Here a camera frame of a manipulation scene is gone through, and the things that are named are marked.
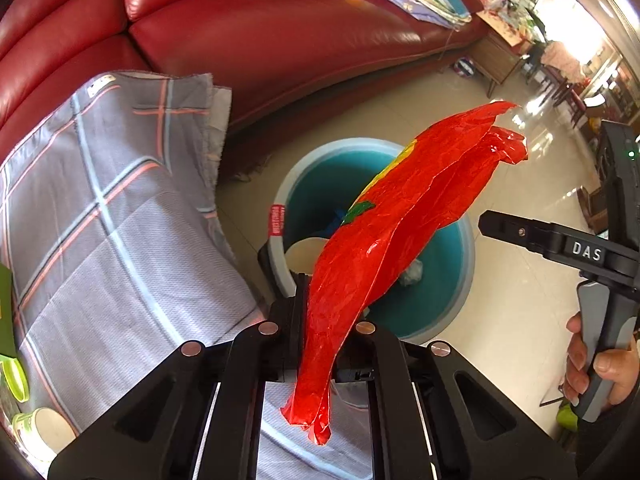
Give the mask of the person's right hand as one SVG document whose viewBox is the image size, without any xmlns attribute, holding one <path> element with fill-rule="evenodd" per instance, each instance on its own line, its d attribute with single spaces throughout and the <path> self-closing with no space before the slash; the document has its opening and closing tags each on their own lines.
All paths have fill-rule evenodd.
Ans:
<svg viewBox="0 0 640 480">
<path fill-rule="evenodd" d="M 566 324 L 572 333 L 567 347 L 563 394 L 576 405 L 584 394 L 590 379 L 587 372 L 587 347 L 582 341 L 582 315 L 574 314 Z M 626 349 L 606 350 L 597 354 L 593 361 L 594 372 L 602 379 L 612 382 L 612 390 L 605 406 L 622 404 L 636 390 L 639 377 L 639 355 L 637 341 L 631 338 Z"/>
</svg>

